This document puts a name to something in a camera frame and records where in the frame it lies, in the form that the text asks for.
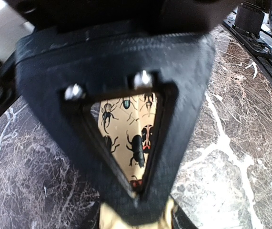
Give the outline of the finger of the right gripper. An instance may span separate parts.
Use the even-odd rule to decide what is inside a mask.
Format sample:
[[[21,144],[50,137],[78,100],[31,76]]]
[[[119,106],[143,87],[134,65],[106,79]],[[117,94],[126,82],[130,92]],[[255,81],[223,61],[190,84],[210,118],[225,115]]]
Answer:
[[[211,76],[210,34],[151,34],[133,22],[67,33],[55,27],[16,45],[19,93],[34,115],[128,224],[161,216]],[[161,95],[143,188],[135,195],[83,105],[154,91]]]

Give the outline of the yellow beetle-pattern tie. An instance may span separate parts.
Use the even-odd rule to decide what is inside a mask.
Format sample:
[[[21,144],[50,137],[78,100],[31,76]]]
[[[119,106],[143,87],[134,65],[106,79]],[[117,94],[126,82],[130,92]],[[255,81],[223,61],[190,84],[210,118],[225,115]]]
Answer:
[[[108,152],[139,192],[151,150],[157,108],[155,93],[104,100],[92,106]]]

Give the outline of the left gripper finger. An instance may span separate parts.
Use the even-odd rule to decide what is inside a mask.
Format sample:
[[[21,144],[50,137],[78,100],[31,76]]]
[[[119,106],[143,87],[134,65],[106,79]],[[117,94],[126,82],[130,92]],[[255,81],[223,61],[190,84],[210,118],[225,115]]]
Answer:
[[[172,213],[172,228],[173,229],[198,229],[193,222],[188,218],[185,212],[179,205],[175,205]]]

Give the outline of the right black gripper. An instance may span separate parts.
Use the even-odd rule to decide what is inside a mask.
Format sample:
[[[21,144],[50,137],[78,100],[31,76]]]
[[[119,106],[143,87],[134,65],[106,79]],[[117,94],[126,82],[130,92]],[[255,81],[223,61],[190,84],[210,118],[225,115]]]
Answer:
[[[126,33],[207,34],[240,0],[8,0],[37,30],[109,27]]]

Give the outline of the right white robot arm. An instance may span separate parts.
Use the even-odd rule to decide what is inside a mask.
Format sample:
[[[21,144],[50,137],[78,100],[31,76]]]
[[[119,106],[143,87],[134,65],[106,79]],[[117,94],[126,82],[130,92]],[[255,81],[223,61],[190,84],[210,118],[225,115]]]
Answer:
[[[209,32],[238,0],[0,0],[0,114],[19,95],[128,224],[161,216],[201,109]],[[140,191],[107,151],[95,102],[156,92]]]

